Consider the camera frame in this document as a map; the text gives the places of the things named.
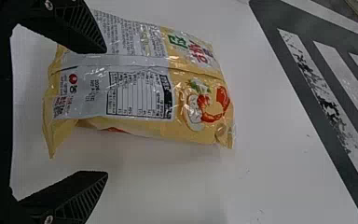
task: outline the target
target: snack bag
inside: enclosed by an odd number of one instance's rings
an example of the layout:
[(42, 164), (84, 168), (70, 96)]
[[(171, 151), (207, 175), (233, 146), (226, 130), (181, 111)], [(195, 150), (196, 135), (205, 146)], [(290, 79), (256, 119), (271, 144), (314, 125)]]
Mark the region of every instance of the snack bag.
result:
[(93, 11), (106, 54), (58, 46), (43, 131), (50, 157), (75, 126), (232, 148), (233, 104), (212, 46)]

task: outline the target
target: screw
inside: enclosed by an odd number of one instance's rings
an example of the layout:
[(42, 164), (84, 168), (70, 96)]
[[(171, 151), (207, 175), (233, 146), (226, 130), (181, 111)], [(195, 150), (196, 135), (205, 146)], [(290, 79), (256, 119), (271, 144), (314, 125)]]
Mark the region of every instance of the screw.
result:
[(48, 11), (51, 11), (54, 8), (53, 4), (49, 0), (45, 1), (45, 7), (48, 9)]
[(51, 224), (53, 223), (54, 217), (53, 216), (48, 216), (45, 219), (45, 224)]

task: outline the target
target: black and white striped mat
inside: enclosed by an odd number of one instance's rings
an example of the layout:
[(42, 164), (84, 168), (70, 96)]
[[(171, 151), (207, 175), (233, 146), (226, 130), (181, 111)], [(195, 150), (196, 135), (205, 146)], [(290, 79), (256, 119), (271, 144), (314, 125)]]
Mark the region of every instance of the black and white striped mat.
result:
[(358, 33), (283, 1), (250, 5), (358, 207)]

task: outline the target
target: white table surface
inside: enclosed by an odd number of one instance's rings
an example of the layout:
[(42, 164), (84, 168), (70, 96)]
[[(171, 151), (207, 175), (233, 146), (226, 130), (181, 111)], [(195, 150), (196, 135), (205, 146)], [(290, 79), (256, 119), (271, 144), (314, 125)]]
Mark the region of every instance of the white table surface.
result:
[(19, 26), (11, 39), (11, 186), (18, 199), (78, 170), (103, 170), (109, 181), (88, 223), (358, 223), (350, 194), (249, 6), (235, 0), (88, 4), (211, 42), (235, 104), (236, 149), (77, 128), (50, 160), (41, 99), (56, 45)]

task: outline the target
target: plastic wrapper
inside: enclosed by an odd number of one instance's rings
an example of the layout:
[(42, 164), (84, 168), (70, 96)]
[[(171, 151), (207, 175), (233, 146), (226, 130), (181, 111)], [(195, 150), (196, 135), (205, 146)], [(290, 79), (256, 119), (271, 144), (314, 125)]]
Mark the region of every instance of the plastic wrapper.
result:
[(58, 46), (48, 70), (43, 131), (50, 157), (75, 126), (232, 148), (233, 104), (210, 44), (93, 14), (108, 52)]

